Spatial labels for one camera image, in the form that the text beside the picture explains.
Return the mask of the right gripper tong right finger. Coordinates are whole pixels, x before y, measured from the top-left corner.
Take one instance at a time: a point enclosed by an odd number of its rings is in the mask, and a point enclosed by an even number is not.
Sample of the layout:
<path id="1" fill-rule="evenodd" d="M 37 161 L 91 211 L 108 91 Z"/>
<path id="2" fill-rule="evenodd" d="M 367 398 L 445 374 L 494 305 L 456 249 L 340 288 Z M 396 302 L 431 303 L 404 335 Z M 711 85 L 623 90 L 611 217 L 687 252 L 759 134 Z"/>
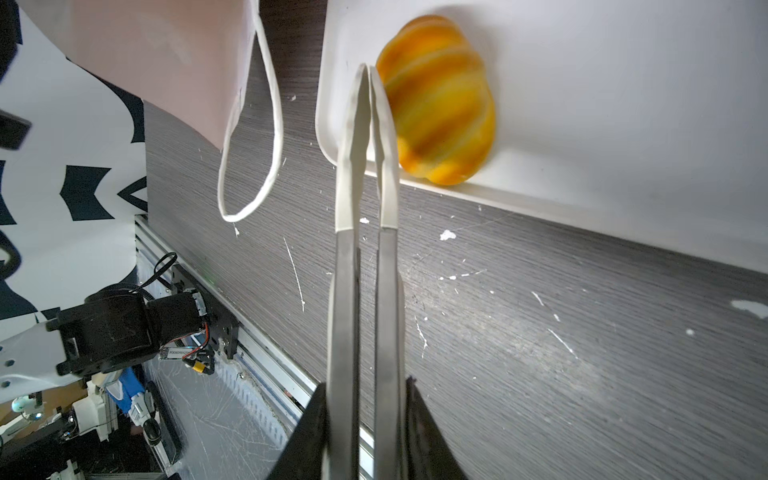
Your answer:
<path id="1" fill-rule="evenodd" d="M 374 477 L 405 479 L 404 303 L 398 270 L 399 160 L 385 88 L 369 68 L 380 199 L 375 301 Z"/>

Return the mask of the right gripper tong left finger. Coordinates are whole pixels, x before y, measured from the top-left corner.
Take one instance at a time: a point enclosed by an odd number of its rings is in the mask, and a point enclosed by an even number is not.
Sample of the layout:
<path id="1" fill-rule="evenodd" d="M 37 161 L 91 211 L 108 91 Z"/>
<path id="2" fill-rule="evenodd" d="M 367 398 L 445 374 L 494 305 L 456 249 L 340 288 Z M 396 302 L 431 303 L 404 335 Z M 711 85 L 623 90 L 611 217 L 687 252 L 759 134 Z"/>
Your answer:
<path id="1" fill-rule="evenodd" d="M 335 272 L 329 296 L 325 479 L 359 477 L 359 204 L 371 107 L 369 67 L 359 66 L 336 160 Z"/>

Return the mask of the yellow striped fake bread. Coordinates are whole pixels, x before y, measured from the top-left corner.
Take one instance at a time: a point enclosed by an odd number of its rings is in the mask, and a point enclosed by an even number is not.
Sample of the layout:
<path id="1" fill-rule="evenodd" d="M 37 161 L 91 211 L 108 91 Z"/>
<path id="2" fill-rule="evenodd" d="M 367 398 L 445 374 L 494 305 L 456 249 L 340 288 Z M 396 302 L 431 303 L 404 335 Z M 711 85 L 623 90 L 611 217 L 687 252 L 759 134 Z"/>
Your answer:
<path id="1" fill-rule="evenodd" d="M 384 46 L 376 69 L 402 169 L 442 186 L 475 175 L 495 141 L 495 102 L 484 60 L 460 27 L 441 15 L 417 17 Z"/>

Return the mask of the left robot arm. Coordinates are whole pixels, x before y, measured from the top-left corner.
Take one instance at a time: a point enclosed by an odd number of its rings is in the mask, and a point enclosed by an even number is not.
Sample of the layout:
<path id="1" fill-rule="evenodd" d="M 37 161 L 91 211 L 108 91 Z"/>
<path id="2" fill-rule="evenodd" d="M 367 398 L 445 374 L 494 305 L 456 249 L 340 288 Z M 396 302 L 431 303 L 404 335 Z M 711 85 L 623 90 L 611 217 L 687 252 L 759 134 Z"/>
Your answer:
<path id="1" fill-rule="evenodd" d="M 155 300 L 112 294 L 62 310 L 1 342 L 1 401 L 141 364 L 202 331 L 206 316 L 196 291 Z"/>

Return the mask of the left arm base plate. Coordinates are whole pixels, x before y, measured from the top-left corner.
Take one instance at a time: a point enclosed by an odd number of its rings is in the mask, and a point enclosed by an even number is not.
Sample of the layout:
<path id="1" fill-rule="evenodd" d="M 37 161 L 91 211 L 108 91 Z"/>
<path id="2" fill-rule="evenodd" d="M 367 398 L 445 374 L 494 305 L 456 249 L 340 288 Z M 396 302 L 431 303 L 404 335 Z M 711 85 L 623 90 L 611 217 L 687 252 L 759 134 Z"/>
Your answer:
<path id="1" fill-rule="evenodd" d="M 214 291 L 188 270 L 176 267 L 173 277 L 179 291 L 196 294 L 201 299 L 208 326 L 207 345 L 192 355 L 190 360 L 185 360 L 185 363 L 198 373 L 211 375 L 219 362 L 234 359 L 238 346 L 239 321 Z"/>

